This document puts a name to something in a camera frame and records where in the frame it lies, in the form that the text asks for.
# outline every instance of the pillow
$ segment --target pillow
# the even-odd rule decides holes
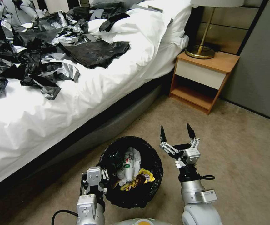
[[[184,36],[184,29],[191,13],[192,5],[190,4],[190,0],[152,0],[141,2],[138,5],[162,9],[163,14],[172,18],[173,22],[168,25],[161,42],[183,45],[182,42],[184,40],[181,37]]]
[[[142,0],[89,0],[92,7],[104,9],[109,7],[124,7],[125,9],[131,8],[133,4],[142,2]]]

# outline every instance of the lamp base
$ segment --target lamp base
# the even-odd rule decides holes
[[[198,54],[198,45],[188,46],[185,49],[186,55],[199,59],[210,59],[214,57],[215,51],[209,47],[204,46],[202,51]]]

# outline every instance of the nightstand drawer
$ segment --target nightstand drawer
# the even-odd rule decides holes
[[[176,75],[185,77],[215,89],[219,89],[226,74],[197,66],[179,59],[176,68]]]

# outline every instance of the brass lamp stand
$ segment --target brass lamp stand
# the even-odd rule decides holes
[[[212,7],[211,16],[208,20],[201,44],[199,46],[197,46],[197,45],[188,46],[185,49],[185,53],[187,55],[194,57],[194,58],[199,58],[199,59],[210,59],[210,58],[214,57],[215,51],[209,47],[204,46],[204,41],[205,41],[205,38],[207,36],[207,32],[208,32],[214,11],[215,11],[215,7]]]

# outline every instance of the lampshade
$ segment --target lampshade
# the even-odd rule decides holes
[[[192,5],[210,7],[238,7],[243,5],[244,0],[191,0]]]

